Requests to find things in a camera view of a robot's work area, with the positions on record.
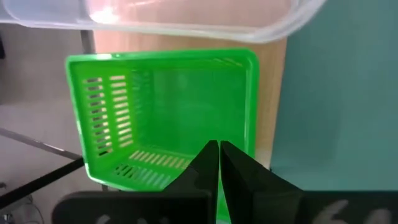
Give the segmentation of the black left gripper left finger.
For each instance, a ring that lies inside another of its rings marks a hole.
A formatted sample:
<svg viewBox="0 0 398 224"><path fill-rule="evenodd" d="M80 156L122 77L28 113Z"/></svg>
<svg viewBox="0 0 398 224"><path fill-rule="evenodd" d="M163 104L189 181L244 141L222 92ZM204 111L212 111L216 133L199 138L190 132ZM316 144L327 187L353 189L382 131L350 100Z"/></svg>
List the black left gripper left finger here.
<svg viewBox="0 0 398 224"><path fill-rule="evenodd" d="M219 146L216 140L208 141L185 170L173 180L164 192L179 194L205 194L206 204L200 218L206 223L216 222L218 203Z"/></svg>

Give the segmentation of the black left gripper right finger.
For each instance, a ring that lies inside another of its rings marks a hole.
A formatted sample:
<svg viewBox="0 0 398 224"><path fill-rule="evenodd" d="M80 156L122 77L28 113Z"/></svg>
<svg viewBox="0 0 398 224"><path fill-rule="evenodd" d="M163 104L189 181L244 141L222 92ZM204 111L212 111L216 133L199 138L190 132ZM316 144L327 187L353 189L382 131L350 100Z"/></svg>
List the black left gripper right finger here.
<svg viewBox="0 0 398 224"><path fill-rule="evenodd" d="M303 190L275 175L228 141L220 169L232 224L294 224Z"/></svg>

